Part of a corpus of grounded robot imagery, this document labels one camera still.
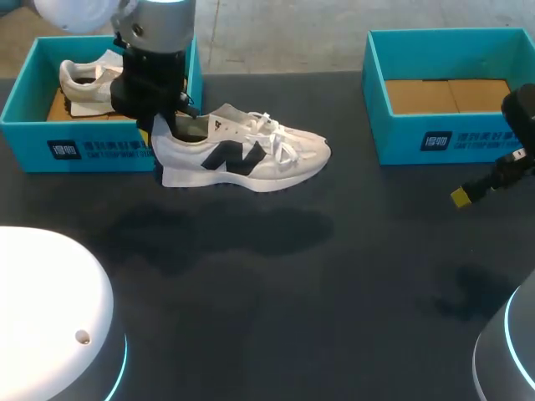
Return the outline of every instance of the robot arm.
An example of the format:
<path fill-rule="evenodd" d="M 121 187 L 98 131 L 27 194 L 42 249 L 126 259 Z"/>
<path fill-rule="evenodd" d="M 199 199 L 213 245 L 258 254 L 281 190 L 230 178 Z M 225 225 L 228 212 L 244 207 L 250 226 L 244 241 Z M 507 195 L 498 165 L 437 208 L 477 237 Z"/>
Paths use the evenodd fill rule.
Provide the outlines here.
<path fill-rule="evenodd" d="M 196 117 L 183 93 L 186 50 L 194 35 L 196 0 L 34 0 L 39 14 L 70 33 L 111 21 L 124 71 L 111 85 L 116 112 L 138 121 L 176 111 Z"/>
<path fill-rule="evenodd" d="M 489 190 L 505 189 L 535 175 L 535 84 L 511 92 L 503 100 L 502 113 L 523 147 L 496 160 L 490 174 L 454 191 L 451 198 L 459 208 L 479 201 Z"/>

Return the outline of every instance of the sneaker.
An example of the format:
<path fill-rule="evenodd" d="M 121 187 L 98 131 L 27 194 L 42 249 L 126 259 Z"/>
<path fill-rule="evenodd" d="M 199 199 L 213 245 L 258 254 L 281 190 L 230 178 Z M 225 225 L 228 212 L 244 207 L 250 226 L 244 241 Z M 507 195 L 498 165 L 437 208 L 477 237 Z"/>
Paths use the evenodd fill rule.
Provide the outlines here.
<path fill-rule="evenodd" d="M 123 58 L 111 50 L 87 64 L 65 60 L 59 67 L 59 83 L 73 117 L 113 113 L 111 83 L 123 72 Z"/>
<path fill-rule="evenodd" d="M 255 192 L 283 190 L 318 174 L 331 156 L 325 138 L 230 104 L 197 119 L 177 115 L 174 131 L 180 134 L 155 117 L 151 144 L 161 184 L 171 188 L 231 183 Z"/>

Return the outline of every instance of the concrete floor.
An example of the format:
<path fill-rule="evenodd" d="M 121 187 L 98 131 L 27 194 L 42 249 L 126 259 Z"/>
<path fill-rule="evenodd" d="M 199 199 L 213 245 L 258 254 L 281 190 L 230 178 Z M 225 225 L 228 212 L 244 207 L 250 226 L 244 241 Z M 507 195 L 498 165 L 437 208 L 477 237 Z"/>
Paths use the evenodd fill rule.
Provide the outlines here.
<path fill-rule="evenodd" d="M 481 26 L 535 37 L 535 0 L 197 0 L 196 15 L 207 73 L 360 69 L 370 29 Z M 26 8 L 0 18 L 0 78 L 17 75 L 36 36 L 56 34 Z"/>

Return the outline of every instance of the teal box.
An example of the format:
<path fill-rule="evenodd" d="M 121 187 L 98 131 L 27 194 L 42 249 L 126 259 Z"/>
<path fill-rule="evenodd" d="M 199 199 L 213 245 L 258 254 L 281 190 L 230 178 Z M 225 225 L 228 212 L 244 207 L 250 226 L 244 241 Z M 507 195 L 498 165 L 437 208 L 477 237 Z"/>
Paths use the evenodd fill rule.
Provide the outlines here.
<path fill-rule="evenodd" d="M 535 83 L 535 47 L 521 28 L 371 31 L 362 87 L 382 165 L 490 162 L 522 147 L 501 113 L 394 114 L 391 79 Z"/>
<path fill-rule="evenodd" d="M 112 36 L 35 40 L 8 98 L 0 125 L 28 173 L 152 171 L 154 156 L 133 121 L 47 122 L 65 59 L 89 63 L 107 49 L 122 53 Z M 186 55 L 187 93 L 201 108 L 202 75 L 196 39 Z"/>

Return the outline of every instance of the black table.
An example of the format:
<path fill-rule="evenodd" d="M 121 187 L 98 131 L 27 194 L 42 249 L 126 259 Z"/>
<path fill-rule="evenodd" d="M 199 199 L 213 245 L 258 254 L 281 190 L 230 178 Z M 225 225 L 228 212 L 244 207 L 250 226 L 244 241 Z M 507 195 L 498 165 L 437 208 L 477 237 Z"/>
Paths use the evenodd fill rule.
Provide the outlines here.
<path fill-rule="evenodd" d="M 457 211 L 450 192 L 488 166 L 380 167 L 359 82 L 206 77 L 206 110 L 329 139 L 328 169 L 276 195 L 25 175 L 1 139 L 0 224 L 71 236 L 110 275 L 124 399 L 476 400 L 477 335 L 533 269 L 535 180 Z"/>

